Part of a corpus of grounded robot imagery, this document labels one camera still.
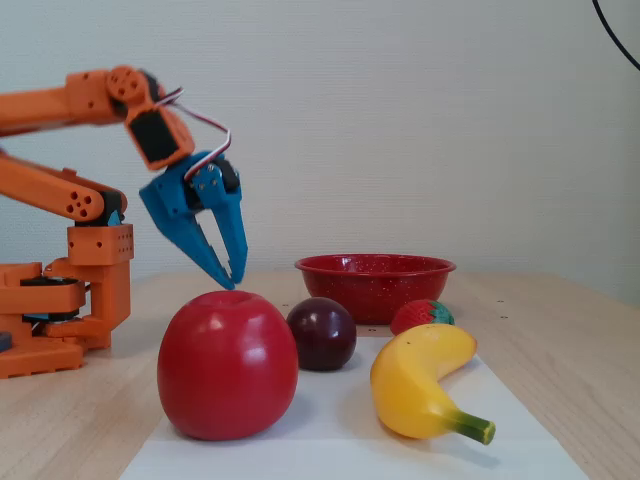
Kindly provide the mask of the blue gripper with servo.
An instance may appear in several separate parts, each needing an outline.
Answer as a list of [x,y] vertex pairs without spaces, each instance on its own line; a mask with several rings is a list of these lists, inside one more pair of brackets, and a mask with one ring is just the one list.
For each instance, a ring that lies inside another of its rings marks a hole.
[[[220,286],[234,290],[235,283],[241,283],[244,277],[248,254],[240,177],[220,154],[186,179],[188,170],[208,154],[200,151],[169,166],[140,190],[140,196],[149,212],[164,208],[166,213],[151,215],[160,233]],[[229,270],[222,266],[195,219],[194,215],[203,210],[214,215],[229,257]]]

